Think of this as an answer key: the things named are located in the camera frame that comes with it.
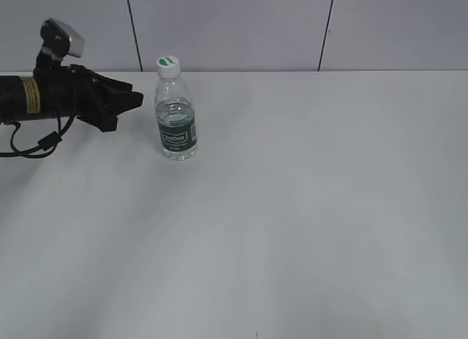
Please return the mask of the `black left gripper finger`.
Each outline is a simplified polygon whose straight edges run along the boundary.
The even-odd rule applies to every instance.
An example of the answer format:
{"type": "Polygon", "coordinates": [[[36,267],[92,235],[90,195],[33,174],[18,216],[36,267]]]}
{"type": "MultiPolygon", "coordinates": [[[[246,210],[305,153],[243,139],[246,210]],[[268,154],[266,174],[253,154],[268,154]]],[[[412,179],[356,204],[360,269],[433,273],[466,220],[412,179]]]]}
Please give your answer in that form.
{"type": "Polygon", "coordinates": [[[114,80],[101,74],[87,71],[89,83],[88,95],[91,98],[131,98],[132,85],[120,80],[114,80]]]}
{"type": "Polygon", "coordinates": [[[97,102],[94,125],[101,132],[114,132],[117,129],[118,117],[125,112],[141,107],[142,104],[142,93],[135,91],[111,92],[107,98],[97,102]]]}

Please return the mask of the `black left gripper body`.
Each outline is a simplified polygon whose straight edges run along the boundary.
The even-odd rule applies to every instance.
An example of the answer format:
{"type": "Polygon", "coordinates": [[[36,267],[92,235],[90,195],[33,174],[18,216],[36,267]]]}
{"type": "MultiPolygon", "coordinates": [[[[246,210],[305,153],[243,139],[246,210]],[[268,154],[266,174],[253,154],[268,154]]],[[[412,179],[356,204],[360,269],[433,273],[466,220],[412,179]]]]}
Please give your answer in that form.
{"type": "Polygon", "coordinates": [[[58,83],[60,110],[70,127],[75,119],[93,127],[109,127],[110,79],[84,66],[72,64],[54,69],[58,83]]]}

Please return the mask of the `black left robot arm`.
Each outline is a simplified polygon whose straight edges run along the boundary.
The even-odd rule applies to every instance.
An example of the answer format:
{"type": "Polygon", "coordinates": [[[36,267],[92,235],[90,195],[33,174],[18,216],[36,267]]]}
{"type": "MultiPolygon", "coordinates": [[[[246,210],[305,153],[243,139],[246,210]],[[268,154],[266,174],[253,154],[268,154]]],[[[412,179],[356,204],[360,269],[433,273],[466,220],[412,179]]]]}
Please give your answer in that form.
{"type": "Polygon", "coordinates": [[[81,65],[36,70],[32,76],[1,76],[1,121],[35,121],[57,115],[114,132],[118,116],[141,107],[132,84],[81,65]]]}

